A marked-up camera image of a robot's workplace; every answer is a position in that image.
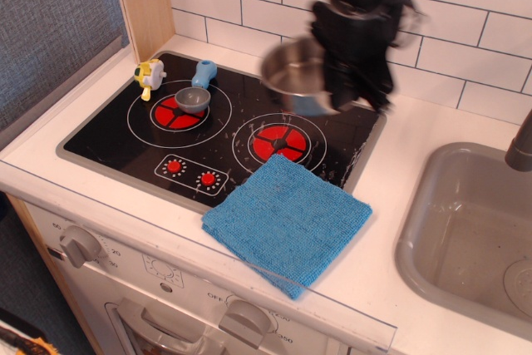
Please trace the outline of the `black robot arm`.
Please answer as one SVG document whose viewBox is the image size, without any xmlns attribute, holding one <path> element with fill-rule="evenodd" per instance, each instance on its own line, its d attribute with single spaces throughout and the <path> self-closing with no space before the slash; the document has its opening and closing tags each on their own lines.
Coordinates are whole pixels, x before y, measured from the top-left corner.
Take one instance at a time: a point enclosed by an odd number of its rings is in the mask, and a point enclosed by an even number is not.
<svg viewBox="0 0 532 355">
<path fill-rule="evenodd" d="M 345 111 L 357 100 L 386 110 L 394 83 L 387 51 L 394 47 L 411 0 L 316 1 L 311 33 L 324 49 L 323 79 L 332 107 Z"/>
</svg>

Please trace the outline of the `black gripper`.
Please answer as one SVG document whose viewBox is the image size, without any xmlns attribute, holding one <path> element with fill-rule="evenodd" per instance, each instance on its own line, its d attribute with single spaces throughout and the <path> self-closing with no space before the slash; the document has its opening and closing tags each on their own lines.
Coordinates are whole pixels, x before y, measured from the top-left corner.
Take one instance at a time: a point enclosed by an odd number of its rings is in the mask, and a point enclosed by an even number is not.
<svg viewBox="0 0 532 355">
<path fill-rule="evenodd" d="M 402 9 L 400 3 L 384 3 L 370 12 L 313 4 L 311 33 L 324 49 L 324 85 L 334 108 L 360 99 L 376 112 L 389 107 L 387 95 L 394 84 L 386 53 L 396 38 Z"/>
</svg>

